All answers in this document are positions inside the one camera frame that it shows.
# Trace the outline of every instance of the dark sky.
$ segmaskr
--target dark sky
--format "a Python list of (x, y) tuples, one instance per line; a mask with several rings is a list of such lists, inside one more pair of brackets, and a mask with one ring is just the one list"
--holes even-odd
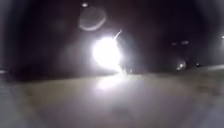
[[(188, 68), (196, 63), (211, 63), (203, 58), (209, 56), (204, 53), (209, 53), (211, 33), (218, 31), (219, 20), (211, 22), (205, 14), (202, 6), (207, 7), (208, 3), (201, 5), (195, 0), (85, 1), (108, 13), (102, 28), (85, 32), (78, 28), (82, 2), (21, 0), (14, 4), (7, 35), (6, 65), (10, 76), (18, 80), (38, 80), (101, 75), (101, 71), (91, 70), (89, 42), (91, 37), (110, 29), (122, 29), (122, 35), (131, 40), (130, 46), (138, 51), (135, 67), (166, 72), (175, 70), (180, 58), (186, 61)], [(216, 8), (209, 7), (215, 17)]]

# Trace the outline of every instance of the night sky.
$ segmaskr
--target night sky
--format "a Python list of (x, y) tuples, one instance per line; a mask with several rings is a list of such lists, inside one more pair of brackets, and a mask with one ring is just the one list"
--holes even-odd
[[(107, 12), (100, 29), (86, 32), (78, 27), (83, 2)], [(6, 69), (15, 80), (108, 74), (92, 69), (89, 49), (94, 38), (120, 29), (126, 45), (132, 47), (126, 53), (135, 68), (173, 72), (180, 59), (186, 69), (197, 63), (219, 64), (220, 51), (214, 49), (221, 42), (221, 19), (213, 4), (196, 0), (20, 0), (8, 20)]]

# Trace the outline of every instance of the distant light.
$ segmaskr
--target distant light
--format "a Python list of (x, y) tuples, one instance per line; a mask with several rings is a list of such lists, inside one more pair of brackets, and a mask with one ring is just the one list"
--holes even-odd
[(186, 45), (186, 44), (189, 44), (189, 42), (188, 41), (182, 41), (181, 44)]
[(103, 68), (120, 71), (121, 53), (117, 41), (111, 37), (104, 37), (93, 46), (93, 58)]
[(122, 74), (116, 74), (114, 76), (101, 78), (99, 83), (97, 84), (97, 89), (100, 91), (110, 91), (120, 86), (121, 83), (124, 82), (124, 80), (125, 76), (123, 76)]
[(84, 7), (84, 8), (88, 7), (88, 3), (86, 3), (86, 2), (82, 3), (82, 7)]

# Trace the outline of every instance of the road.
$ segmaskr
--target road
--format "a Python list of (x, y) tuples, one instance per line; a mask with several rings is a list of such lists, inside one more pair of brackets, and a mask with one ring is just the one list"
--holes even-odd
[(218, 76), (115, 75), (28, 83), (24, 88), (47, 128), (192, 128), (205, 120), (220, 85)]

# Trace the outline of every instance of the bright light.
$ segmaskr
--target bright light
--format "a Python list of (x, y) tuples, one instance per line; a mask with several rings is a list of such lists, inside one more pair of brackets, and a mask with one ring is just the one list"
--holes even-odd
[(121, 53), (116, 39), (105, 37), (93, 46), (93, 58), (103, 68), (120, 71)]

